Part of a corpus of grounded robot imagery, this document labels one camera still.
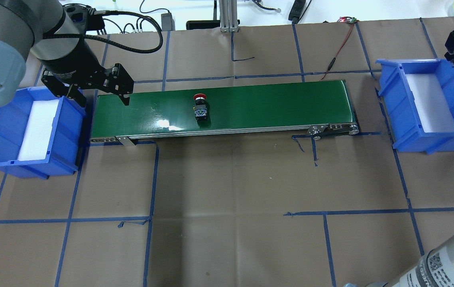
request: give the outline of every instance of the electrical cable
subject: electrical cable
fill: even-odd
[[[142,19],[142,18],[138,18],[138,19],[136,20],[136,28],[137,28],[137,29],[139,28],[139,26],[138,26],[138,21],[140,21],[140,19]],[[142,31],[142,22],[143,22],[143,19],[142,19],[142,21],[140,21],[140,31]]]
[[[130,26],[133,28],[133,31],[135,31],[135,28],[134,28],[133,24],[128,23],[128,24],[125,24],[125,25],[124,25],[123,33],[127,33],[127,32],[126,32],[126,28],[128,27],[128,25],[130,25]]]
[[[280,13],[282,11],[280,8],[269,8],[262,6],[262,4],[260,3],[262,2],[262,0],[252,0],[252,2],[254,2],[260,9],[264,9],[267,11],[276,11],[276,13]]]
[[[152,26],[154,26],[156,28],[156,31],[157,31],[158,37],[159,37],[158,46],[155,47],[155,48],[152,48],[152,49],[147,49],[147,50],[135,49],[135,48],[127,47],[127,46],[125,46],[123,44],[114,42],[112,40],[104,39],[104,38],[101,38],[101,37],[98,37],[98,36],[94,36],[94,35],[87,35],[87,34],[85,34],[85,35],[81,35],[81,34],[54,34],[54,35],[51,35],[51,36],[46,36],[43,39],[80,38],[80,39],[96,40],[96,41],[107,43],[109,45],[115,46],[117,48],[120,48],[120,49],[123,49],[123,50],[126,50],[126,51],[130,51],[130,52],[133,52],[133,53],[139,53],[139,54],[154,53],[154,52],[158,51],[159,49],[161,49],[161,47],[163,46],[163,34],[161,34],[161,27],[159,26],[158,22],[156,22],[156,20],[154,20],[152,17],[141,15],[139,13],[128,12],[128,11],[105,11],[105,12],[102,12],[102,13],[99,13],[99,14],[102,15],[102,16],[130,15],[130,16],[136,16],[136,17],[139,17],[139,18],[142,18],[142,19],[146,20],[147,22],[149,22],[150,24],[152,24]]]
[[[142,0],[142,3],[140,3],[140,7],[139,7],[140,13],[149,14],[149,13],[156,12],[156,11],[159,11],[159,10],[166,10],[167,13],[170,13],[170,10],[167,9],[167,8],[157,8],[157,9],[154,9],[154,10],[151,10],[151,11],[148,11],[148,12],[144,12],[144,11],[142,11],[143,2],[145,2],[145,0]]]
[[[307,7],[305,7],[305,10],[304,10],[303,13],[301,14],[301,16],[300,16],[300,18],[298,19],[298,22],[296,22],[296,24],[298,24],[298,23],[303,19],[303,16],[305,16],[305,13],[306,13],[307,10],[309,9],[310,3],[312,3],[312,0],[309,1],[309,3],[307,4]]]
[[[117,25],[117,23],[115,23],[115,22],[113,22],[112,20],[107,19],[107,18],[103,18],[103,20],[106,20],[106,21],[108,21],[108,22],[112,22],[115,26],[117,26],[117,28],[119,28],[119,30],[121,30],[121,33],[122,33],[122,28],[121,28],[119,25]]]
[[[340,48],[339,48],[338,51],[336,52],[335,57],[333,57],[333,59],[332,59],[331,62],[329,63],[328,69],[326,70],[326,72],[324,73],[323,77],[322,77],[321,80],[319,80],[319,81],[324,80],[324,78],[326,77],[326,75],[330,72],[331,68],[333,67],[333,65],[334,65],[334,63],[335,63],[335,61],[336,61],[336,57],[338,57],[338,55],[340,54],[340,51],[342,50],[342,48],[344,47],[344,45],[347,43],[347,40],[349,40],[349,37],[351,36],[351,33],[353,32],[354,23],[356,23],[356,22],[358,22],[358,20],[356,20],[356,21],[353,22],[353,23],[350,23],[350,24],[351,24],[351,28],[349,28],[349,31],[347,32],[346,38],[344,39],[344,42],[342,42],[342,45],[340,46]]]

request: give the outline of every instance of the black connector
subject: black connector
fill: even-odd
[[[175,31],[175,22],[172,18],[172,13],[163,13],[161,15],[161,30],[162,31]]]
[[[294,0],[291,11],[289,13],[289,21],[292,24],[298,24],[301,14],[303,14],[303,8],[305,7],[306,0]]]

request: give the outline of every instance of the black cable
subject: black cable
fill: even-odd
[[[252,0],[260,9],[264,9],[267,11],[276,11],[276,13],[280,13],[282,10],[280,8],[269,8],[269,7],[264,7],[262,4],[260,4],[262,0]]]
[[[152,12],[156,12],[158,10],[166,10],[167,13],[170,13],[170,10],[167,9],[167,8],[158,8],[158,9],[154,9],[154,10],[151,10],[151,11],[148,11],[148,12],[144,12],[144,11],[142,11],[143,2],[145,2],[145,0],[142,0],[142,3],[140,3],[140,7],[139,7],[140,13],[149,14],[149,13],[152,13]]]
[[[147,50],[135,49],[135,48],[132,48],[132,47],[124,46],[123,44],[114,42],[112,40],[104,39],[104,38],[101,38],[101,37],[98,37],[98,36],[94,36],[94,35],[87,35],[87,34],[85,34],[85,35],[81,35],[81,34],[55,34],[55,35],[51,35],[51,36],[46,36],[43,39],[66,39],[66,38],[90,39],[90,40],[96,40],[96,41],[104,42],[104,43],[110,44],[112,46],[118,47],[120,49],[124,49],[126,51],[131,51],[133,53],[139,53],[139,54],[154,53],[154,52],[158,51],[159,49],[161,49],[161,47],[163,46],[163,34],[161,34],[161,27],[159,26],[158,22],[156,22],[150,16],[145,16],[145,15],[141,15],[139,13],[128,12],[128,11],[106,11],[105,13],[101,13],[100,15],[102,15],[102,16],[131,15],[131,16],[136,16],[136,17],[142,18],[143,20],[146,20],[147,22],[149,22],[150,24],[152,24],[152,26],[154,26],[156,28],[156,31],[157,31],[158,36],[159,36],[159,44],[158,44],[158,46],[156,48],[147,49]]]
[[[305,8],[305,11],[303,11],[303,13],[301,14],[301,17],[298,19],[298,22],[296,22],[296,24],[298,24],[298,23],[301,21],[301,19],[303,19],[303,16],[305,16],[305,13],[306,13],[307,10],[309,9],[310,3],[312,3],[312,0],[309,1],[309,4],[308,4],[307,7]]]
[[[112,22],[113,24],[115,24],[115,26],[117,26],[117,28],[119,28],[119,30],[121,30],[121,33],[122,33],[122,29],[121,29],[121,27],[120,27],[119,25],[117,25],[117,23],[115,23],[115,22],[113,22],[112,20],[107,19],[107,18],[103,18],[103,20],[106,20],[106,21],[108,21],[108,22]]]
[[[124,25],[124,29],[123,29],[123,32],[124,32],[124,33],[126,33],[126,28],[128,27],[128,25],[130,25],[130,26],[133,28],[133,31],[135,31],[135,28],[134,28],[133,24],[128,23],[128,24],[125,24],[125,25]]]
[[[64,4],[62,5],[62,7],[66,7],[66,6],[69,6],[69,5],[80,5],[81,7],[85,7],[85,8],[92,8],[91,6],[89,5],[85,5],[85,4],[80,4],[80,3],[69,3],[69,4]]]
[[[140,19],[142,19],[142,18],[138,18],[138,19],[136,20],[136,28],[137,28],[137,29],[139,28],[139,26],[138,26],[138,21],[140,21]],[[142,31],[142,22],[143,22],[143,20],[144,20],[144,19],[142,19],[142,21],[140,21],[140,31]]]

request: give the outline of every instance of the blue storage bin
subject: blue storage bin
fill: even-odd
[[[36,100],[58,100],[56,114],[51,122],[52,130],[46,157],[38,160],[17,160],[32,104]],[[73,174],[78,169],[75,163],[76,154],[85,116],[85,109],[75,101],[65,97],[56,98],[46,87],[18,90],[12,102],[0,107],[0,171],[19,178],[42,179]]]
[[[425,151],[427,154],[454,151],[454,67],[452,64],[443,59],[379,59],[376,62],[381,63],[382,66],[382,75],[379,80],[380,95],[385,100],[395,137],[394,149],[399,152]],[[431,92],[433,96],[439,97],[436,100],[429,99],[430,107],[425,108],[422,101],[427,101],[427,99],[426,97],[424,97],[425,100],[418,98],[418,94],[422,91],[417,90],[415,82],[417,77],[422,78],[423,76],[429,78],[426,83],[431,82],[431,86],[434,87],[432,82],[436,82],[440,89],[437,93],[423,91]],[[411,91],[411,86],[415,89],[414,93]],[[445,102],[445,109],[441,109],[441,102]],[[423,116],[424,113],[428,113],[432,119]]]

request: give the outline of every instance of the white foam insert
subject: white foam insert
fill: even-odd
[[[28,117],[18,160],[45,159],[59,100],[35,100]]]
[[[454,132],[454,119],[433,73],[406,74],[424,132]]]

